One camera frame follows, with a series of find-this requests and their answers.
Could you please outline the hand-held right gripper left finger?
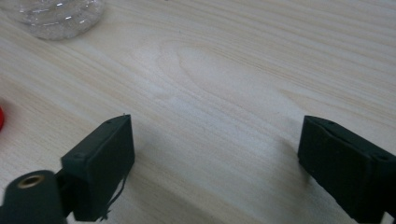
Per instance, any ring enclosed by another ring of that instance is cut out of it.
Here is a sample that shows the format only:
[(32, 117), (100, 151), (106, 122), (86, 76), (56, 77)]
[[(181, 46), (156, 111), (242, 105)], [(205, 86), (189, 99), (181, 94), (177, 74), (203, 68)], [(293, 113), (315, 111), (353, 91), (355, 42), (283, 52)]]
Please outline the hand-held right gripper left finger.
[(61, 163), (72, 184), (75, 220), (105, 218), (134, 164), (131, 117), (122, 115), (105, 121), (63, 155)]

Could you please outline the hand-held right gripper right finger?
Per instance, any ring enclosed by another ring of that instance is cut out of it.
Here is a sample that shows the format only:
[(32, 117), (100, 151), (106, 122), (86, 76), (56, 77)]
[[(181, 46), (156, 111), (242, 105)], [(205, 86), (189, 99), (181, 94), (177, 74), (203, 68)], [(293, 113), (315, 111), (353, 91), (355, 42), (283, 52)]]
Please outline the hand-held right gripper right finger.
[(345, 127), (306, 116), (299, 163), (359, 223), (396, 223), (396, 155)]

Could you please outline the clear plastic bottle red label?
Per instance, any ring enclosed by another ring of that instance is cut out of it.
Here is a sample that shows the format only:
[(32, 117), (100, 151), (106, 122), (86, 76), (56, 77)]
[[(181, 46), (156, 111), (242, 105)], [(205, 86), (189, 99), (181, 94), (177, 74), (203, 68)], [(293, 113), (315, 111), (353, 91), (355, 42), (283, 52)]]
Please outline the clear plastic bottle red label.
[(34, 37), (62, 40), (81, 35), (99, 22), (105, 0), (0, 0), (0, 10)]

